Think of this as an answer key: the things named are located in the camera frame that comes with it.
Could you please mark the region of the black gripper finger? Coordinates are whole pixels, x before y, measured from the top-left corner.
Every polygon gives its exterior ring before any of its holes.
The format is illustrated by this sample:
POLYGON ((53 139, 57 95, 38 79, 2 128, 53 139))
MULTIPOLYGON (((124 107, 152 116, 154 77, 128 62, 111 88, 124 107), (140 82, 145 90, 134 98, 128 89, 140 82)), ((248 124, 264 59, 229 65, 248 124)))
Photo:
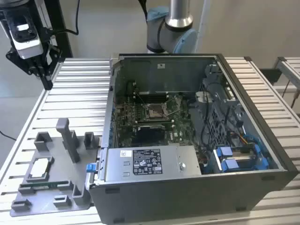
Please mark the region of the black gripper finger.
POLYGON ((51 90, 53 87, 52 74, 54 73, 57 63, 59 62, 61 53, 62 51, 58 48, 58 46, 49 44, 49 56, 51 58, 51 63, 46 67, 46 90, 51 90))
POLYGON ((17 50, 10 48, 6 53, 6 58, 14 65, 19 67, 23 72, 28 75, 35 75, 40 79, 45 89, 46 83, 46 55, 38 55, 27 59, 22 59, 17 50))

